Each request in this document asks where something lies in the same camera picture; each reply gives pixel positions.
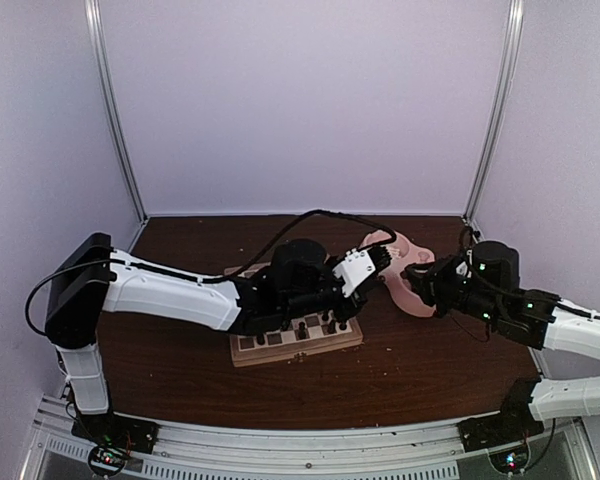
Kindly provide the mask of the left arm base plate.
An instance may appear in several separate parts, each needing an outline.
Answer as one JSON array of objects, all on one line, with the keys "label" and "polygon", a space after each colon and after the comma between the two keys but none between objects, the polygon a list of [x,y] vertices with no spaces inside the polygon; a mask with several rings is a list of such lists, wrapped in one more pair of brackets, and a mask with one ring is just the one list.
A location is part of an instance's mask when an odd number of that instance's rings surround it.
[{"label": "left arm base plate", "polygon": [[157,440],[159,425],[115,413],[83,415],[78,413],[71,433],[78,438],[124,451],[151,454]]}]

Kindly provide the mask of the wooden chess board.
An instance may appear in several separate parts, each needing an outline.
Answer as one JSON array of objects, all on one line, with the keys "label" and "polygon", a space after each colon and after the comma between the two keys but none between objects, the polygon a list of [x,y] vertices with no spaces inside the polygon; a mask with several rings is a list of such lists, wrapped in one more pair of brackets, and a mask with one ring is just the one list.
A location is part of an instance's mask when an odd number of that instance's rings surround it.
[{"label": "wooden chess board", "polygon": [[[232,364],[236,368],[262,365],[280,361],[300,360],[306,356],[317,355],[360,346],[363,343],[363,332],[355,317],[347,321],[348,328],[342,331],[341,323],[337,322],[332,312],[329,312],[328,323],[321,321],[324,312],[308,314],[302,318],[292,319],[284,330],[262,334],[266,344],[259,346],[256,336],[231,335],[230,353]],[[298,327],[304,322],[308,337],[298,338]],[[329,333],[329,325],[336,323],[335,334]]]}]

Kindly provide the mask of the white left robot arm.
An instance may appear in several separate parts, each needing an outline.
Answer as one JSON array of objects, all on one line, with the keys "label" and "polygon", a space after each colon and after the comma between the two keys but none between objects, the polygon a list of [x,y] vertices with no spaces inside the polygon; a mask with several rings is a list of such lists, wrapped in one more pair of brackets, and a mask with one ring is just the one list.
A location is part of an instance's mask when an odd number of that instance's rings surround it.
[{"label": "white left robot arm", "polygon": [[64,364],[86,429],[113,444],[124,424],[111,412],[97,345],[102,313],[140,313],[259,336],[309,314],[330,313],[347,322],[361,310],[363,286],[377,272],[367,250],[331,257],[320,243],[297,239],[277,247],[271,262],[248,278],[209,276],[147,262],[96,233],[56,271],[44,332]]}]

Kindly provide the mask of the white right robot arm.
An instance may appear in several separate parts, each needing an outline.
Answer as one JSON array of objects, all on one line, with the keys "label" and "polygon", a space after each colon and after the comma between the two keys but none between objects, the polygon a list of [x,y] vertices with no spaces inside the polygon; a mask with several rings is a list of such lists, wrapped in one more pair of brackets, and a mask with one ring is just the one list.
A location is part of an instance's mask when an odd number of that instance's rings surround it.
[{"label": "white right robot arm", "polygon": [[[401,273],[439,315],[458,311],[491,333],[537,351],[571,352],[600,361],[600,313],[558,294],[520,286],[519,253],[482,241],[455,255],[414,263]],[[499,440],[515,440],[531,424],[560,417],[600,416],[600,376],[521,381],[493,419]]]}]

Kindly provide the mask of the front aluminium rail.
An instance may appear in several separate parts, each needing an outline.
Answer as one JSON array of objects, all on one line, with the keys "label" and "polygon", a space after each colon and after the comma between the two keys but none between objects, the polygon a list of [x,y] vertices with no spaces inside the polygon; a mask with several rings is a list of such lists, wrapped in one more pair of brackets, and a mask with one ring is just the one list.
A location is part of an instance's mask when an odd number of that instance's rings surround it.
[{"label": "front aluminium rail", "polygon": [[[88,466],[95,445],[72,435],[65,399],[43,396],[16,479],[99,479]],[[120,416],[149,420],[133,415]],[[467,451],[460,419],[336,430],[257,430],[151,419],[151,453],[133,453],[112,479],[600,479],[584,425],[493,449]],[[531,470],[501,473],[504,449],[528,447]]]}]

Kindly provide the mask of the right aluminium frame post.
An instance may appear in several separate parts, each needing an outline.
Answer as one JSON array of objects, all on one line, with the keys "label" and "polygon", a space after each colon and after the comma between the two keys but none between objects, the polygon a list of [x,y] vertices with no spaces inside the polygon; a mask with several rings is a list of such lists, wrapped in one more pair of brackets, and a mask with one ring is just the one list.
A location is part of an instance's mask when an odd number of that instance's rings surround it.
[{"label": "right aluminium frame post", "polygon": [[473,228],[477,225],[476,218],[480,200],[486,187],[492,162],[495,158],[497,143],[504,122],[506,105],[516,73],[524,28],[524,13],[525,2],[523,0],[511,0],[509,2],[509,11],[494,98],[478,167],[463,214],[463,221]]}]

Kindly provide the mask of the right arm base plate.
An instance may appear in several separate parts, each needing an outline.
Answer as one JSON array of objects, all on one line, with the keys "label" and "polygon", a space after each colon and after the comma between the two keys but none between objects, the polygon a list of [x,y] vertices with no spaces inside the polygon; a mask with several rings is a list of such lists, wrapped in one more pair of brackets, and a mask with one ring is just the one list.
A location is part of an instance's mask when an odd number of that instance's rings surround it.
[{"label": "right arm base plate", "polygon": [[528,412],[498,412],[472,417],[457,424],[465,452],[491,449],[501,445],[521,442],[544,432],[544,424]]}]

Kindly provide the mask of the pink double bowl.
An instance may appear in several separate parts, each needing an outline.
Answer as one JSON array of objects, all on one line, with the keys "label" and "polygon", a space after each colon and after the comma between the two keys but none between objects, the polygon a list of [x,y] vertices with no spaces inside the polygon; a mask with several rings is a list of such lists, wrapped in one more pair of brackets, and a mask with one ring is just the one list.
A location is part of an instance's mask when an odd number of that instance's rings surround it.
[{"label": "pink double bowl", "polygon": [[425,247],[414,244],[403,234],[397,232],[396,240],[386,246],[390,256],[390,265],[382,270],[369,284],[369,288],[384,285],[393,303],[408,315],[418,318],[431,318],[435,307],[426,305],[415,292],[411,283],[402,277],[405,268],[411,264],[431,263],[434,253]]}]

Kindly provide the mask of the left aluminium frame post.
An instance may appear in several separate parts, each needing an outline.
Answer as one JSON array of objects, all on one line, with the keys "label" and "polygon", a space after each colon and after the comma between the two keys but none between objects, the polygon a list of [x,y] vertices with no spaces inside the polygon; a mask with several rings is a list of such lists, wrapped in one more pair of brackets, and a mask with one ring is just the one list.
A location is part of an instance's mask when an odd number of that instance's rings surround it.
[{"label": "left aluminium frame post", "polygon": [[98,0],[85,0],[86,23],[98,71],[101,94],[104,101],[106,121],[113,142],[114,152],[121,169],[122,179],[131,200],[135,216],[140,224],[148,221],[137,179],[131,164],[123,125],[115,97],[115,90],[108,61],[106,40]]}]

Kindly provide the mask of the aluminium frame post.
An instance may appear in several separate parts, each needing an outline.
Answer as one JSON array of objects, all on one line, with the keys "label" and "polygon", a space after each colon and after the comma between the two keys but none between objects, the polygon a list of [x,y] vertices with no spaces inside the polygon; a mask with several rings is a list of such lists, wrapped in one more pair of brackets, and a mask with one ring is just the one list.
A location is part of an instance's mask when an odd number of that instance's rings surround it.
[{"label": "aluminium frame post", "polygon": [[131,200],[135,216],[140,224],[148,221],[137,179],[131,164],[123,125],[115,97],[115,90],[108,61],[106,40],[98,0],[85,0],[86,23],[98,71],[101,94],[104,101],[106,121],[113,142],[114,152],[121,169],[122,179]]},{"label": "aluminium frame post", "polygon": [[463,221],[473,228],[477,225],[476,218],[480,200],[486,187],[492,162],[495,158],[497,143],[504,122],[506,105],[516,73],[524,28],[524,13],[525,2],[523,0],[511,0],[509,2],[509,11],[494,98],[478,167],[463,214]]}]

